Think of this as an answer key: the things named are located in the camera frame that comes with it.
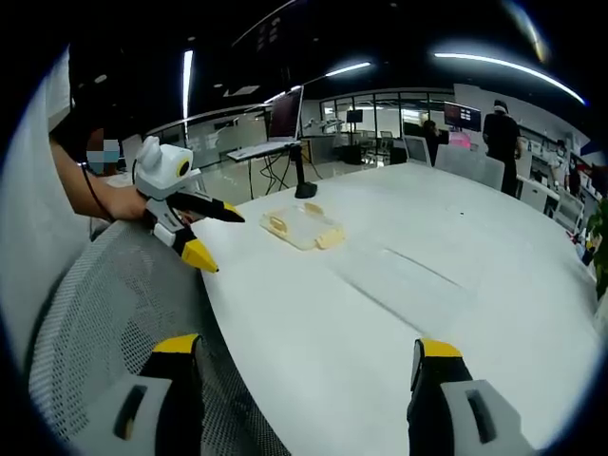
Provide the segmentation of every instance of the glass wall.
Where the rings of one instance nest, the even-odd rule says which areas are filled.
[[[321,103],[323,120],[339,119],[344,123],[337,131],[359,133],[361,138],[385,140],[415,134],[423,123],[431,119],[442,130],[449,130],[444,122],[444,102],[454,102],[450,92],[377,92],[355,97],[343,97]],[[347,111],[363,110],[363,122],[353,127],[346,123]],[[328,128],[327,133],[335,133]]]
[[[379,93],[375,96],[376,138],[400,138],[399,95]]]
[[[428,95],[424,92],[402,92],[401,100],[402,132],[415,132],[428,119]]]
[[[324,121],[332,121],[332,120],[336,119],[336,117],[335,117],[335,100],[331,100],[330,102],[322,103],[321,112],[323,113]],[[335,133],[336,127],[330,126],[325,131],[326,131],[326,133]]]
[[[373,111],[373,95],[360,95],[354,97],[354,108],[363,112],[363,122],[356,123],[354,128],[362,138],[375,138],[376,117]]]
[[[454,95],[451,93],[429,93],[430,119],[437,124],[437,128],[448,130],[444,121],[444,102],[454,103]]]
[[[337,105],[337,118],[343,123],[339,126],[340,131],[343,133],[351,133],[354,131],[354,126],[346,122],[346,112],[352,110],[352,97],[342,98],[336,101]]]

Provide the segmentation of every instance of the white table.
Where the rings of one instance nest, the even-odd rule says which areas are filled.
[[[557,223],[477,182],[406,163],[320,181],[313,202],[347,240],[299,252],[258,226],[263,213],[301,202],[293,192],[240,205],[244,224],[193,226],[219,265],[203,277],[230,353],[293,454],[409,454],[420,334],[383,306],[420,304],[412,322],[428,322],[436,309],[424,296],[437,275],[416,289],[400,256],[462,288],[457,302],[440,303],[430,335],[461,350],[474,378],[516,408],[531,445],[550,442],[601,351],[593,281]],[[383,247],[394,252],[386,264],[361,255]],[[357,289],[348,281],[361,272],[370,279]]]

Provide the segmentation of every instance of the window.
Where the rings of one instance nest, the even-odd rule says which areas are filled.
[[[322,103],[321,112],[323,113],[324,121],[334,120],[336,117],[335,117],[335,103],[333,102],[333,100],[331,100],[330,102]],[[335,133],[335,126],[326,128],[325,132],[326,133]]]
[[[337,118],[342,121],[343,123],[338,127],[339,131],[343,132],[343,133],[348,133],[351,131],[354,131],[354,126],[351,125],[350,123],[346,122],[346,111],[349,111],[352,109],[352,98],[343,98],[337,101],[337,106],[338,106],[338,112],[337,112]]]
[[[376,95],[376,117],[378,131],[376,138],[400,138],[399,97],[396,93]]]
[[[451,93],[430,93],[430,119],[437,124],[441,130],[449,130],[444,121],[444,102],[454,103],[454,95]]]
[[[404,92],[401,96],[401,122],[405,135],[411,134],[416,127],[428,119],[428,100],[426,93]]]
[[[373,95],[354,97],[354,108],[363,111],[363,122],[356,124],[356,132],[366,138],[375,138],[376,120],[373,114]]]

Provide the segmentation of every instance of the white chair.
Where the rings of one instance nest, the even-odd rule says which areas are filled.
[[[532,152],[524,150],[519,160],[515,161],[517,166],[517,174],[530,179],[530,169],[532,168]]]
[[[500,190],[503,186],[504,163],[471,152],[465,147],[439,144],[435,168],[496,190]]]
[[[500,160],[491,159],[483,154],[475,154],[474,152],[469,153],[475,155],[483,164],[481,176],[478,179],[475,179],[475,181],[501,191],[501,188],[503,188],[504,163]]]
[[[408,162],[431,166],[427,140],[425,138],[404,135],[403,141],[406,147],[406,154],[408,155]]]
[[[547,204],[547,193],[540,190],[538,185],[534,182],[523,180],[520,201],[525,202],[528,206],[544,213],[544,207]]]
[[[553,213],[553,220],[563,226],[570,233],[576,233],[582,220],[584,204],[570,195],[563,187],[560,188],[560,202]]]

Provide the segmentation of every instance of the ceiling light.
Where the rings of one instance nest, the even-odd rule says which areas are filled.
[[[418,111],[412,111],[410,109],[401,109],[401,115],[402,116],[408,116],[408,117],[419,117],[420,116],[420,112]]]
[[[285,95],[285,91],[284,90],[281,93],[277,93],[273,98],[269,98],[268,100],[266,100],[264,102],[264,104],[267,105],[268,103],[272,103],[274,100],[276,100],[279,97],[282,97],[283,95]]]
[[[335,71],[331,71],[331,72],[327,73],[325,76],[327,76],[329,78],[331,76],[335,76],[336,74],[346,73],[347,71],[353,71],[354,69],[358,69],[358,68],[369,67],[370,65],[371,65],[370,62],[364,62],[363,64],[347,66],[346,68],[340,68]]]
[[[354,108],[361,111],[373,111],[373,106],[355,106]],[[376,109],[383,109],[383,107],[377,106]]]
[[[509,67],[509,68],[514,68],[514,69],[518,69],[519,71],[523,71],[524,73],[528,73],[531,74],[532,76],[536,76],[539,79],[542,79],[544,81],[546,81],[547,83],[560,88],[561,90],[563,90],[564,92],[566,92],[568,95],[572,96],[573,98],[576,98],[578,101],[580,101],[583,105],[586,105],[586,102],[581,98],[581,96],[575,92],[574,90],[572,90],[571,88],[566,87],[564,84],[559,83],[558,81],[556,81],[553,78],[550,78],[549,76],[547,76],[546,74],[542,74],[539,73],[538,71],[531,69],[531,68],[527,68],[525,66],[521,66],[521,65],[517,65],[517,64],[512,64],[510,62],[506,62],[504,60],[499,60],[499,59],[493,59],[491,57],[482,57],[479,55],[468,55],[468,54],[454,54],[454,53],[446,53],[446,52],[436,52],[435,53],[435,57],[439,57],[439,58],[448,58],[448,59],[467,59],[467,60],[477,60],[479,62],[488,62],[490,64],[496,64],[496,65],[502,65],[503,67]]]
[[[183,93],[181,94],[183,118],[188,118],[188,95],[190,95],[190,73],[192,70],[192,50],[183,53]]]

